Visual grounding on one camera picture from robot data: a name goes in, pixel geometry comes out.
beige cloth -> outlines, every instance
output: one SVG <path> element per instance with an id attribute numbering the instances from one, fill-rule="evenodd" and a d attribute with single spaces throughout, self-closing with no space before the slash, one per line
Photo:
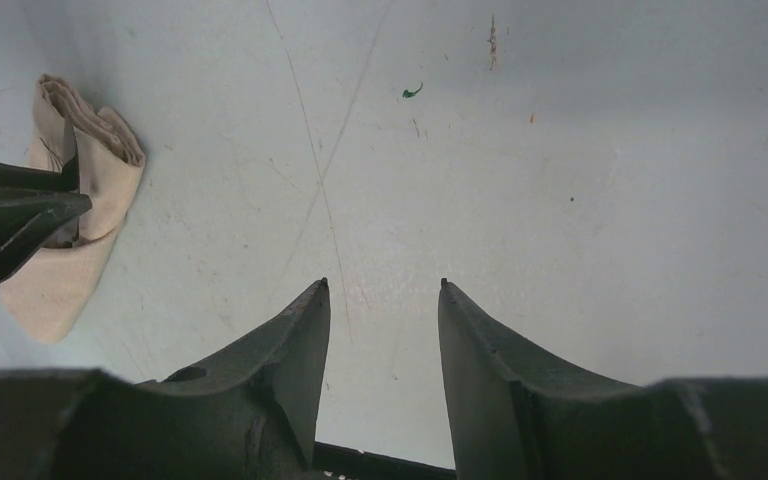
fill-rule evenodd
<path id="1" fill-rule="evenodd" d="M 79 220 L 75 247 L 39 250 L 0 288 L 19 325 L 44 343 L 69 333 L 95 291 L 145 165 L 137 139 L 115 111 L 104 107 L 96 114 L 69 82 L 43 75 L 34 94 L 29 166 L 60 170 L 64 116 L 74 125 L 80 192 L 92 199 L 92 209 Z"/>

table surface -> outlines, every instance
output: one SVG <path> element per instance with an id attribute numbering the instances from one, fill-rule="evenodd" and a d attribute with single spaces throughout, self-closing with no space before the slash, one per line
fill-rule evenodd
<path id="1" fill-rule="evenodd" d="M 0 306 L 2 368 L 162 378 L 325 276 L 317 437 L 440 466 L 441 277 L 620 380 L 768 374 L 768 2 L 3 0 L 0 161 L 44 72 L 148 163 L 63 342 Z"/>

folded cloth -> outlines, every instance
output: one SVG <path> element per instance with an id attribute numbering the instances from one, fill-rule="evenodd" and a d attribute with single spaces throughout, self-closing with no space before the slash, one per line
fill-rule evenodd
<path id="1" fill-rule="evenodd" d="M 80 217 L 73 247 L 39 250 L 0 288 L 7 310 L 44 343 L 69 333 L 95 291 L 145 165 L 137 139 L 115 111 L 95 113 L 65 79 L 43 75 L 34 94 L 29 166 L 61 170 L 64 117 L 74 125 L 80 193 L 89 195 L 92 209 Z"/>

green paint spot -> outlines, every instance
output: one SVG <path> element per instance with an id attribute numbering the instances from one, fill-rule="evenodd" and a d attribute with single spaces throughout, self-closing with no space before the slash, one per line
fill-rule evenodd
<path id="1" fill-rule="evenodd" d="M 422 90 L 422 83 L 419 84 L 419 88 L 417 88 L 416 91 L 411 92 L 410 90 L 405 90 L 404 92 L 402 92 L 402 97 L 411 98 L 415 96 L 417 93 L 419 93 L 420 90 Z"/>

cloth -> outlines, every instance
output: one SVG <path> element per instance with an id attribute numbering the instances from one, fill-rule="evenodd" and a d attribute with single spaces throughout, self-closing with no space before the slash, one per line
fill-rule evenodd
<path id="1" fill-rule="evenodd" d="M 78 149 L 80 193 L 93 204 L 78 220 L 74 247 L 40 249 L 0 287 L 1 302 L 19 325 L 37 341 L 56 343 L 69 333 L 95 291 L 134 200 L 145 154 L 115 111 L 104 107 L 96 113 L 63 78 L 40 77 L 32 113 L 28 165 L 60 171 L 68 117 Z"/>

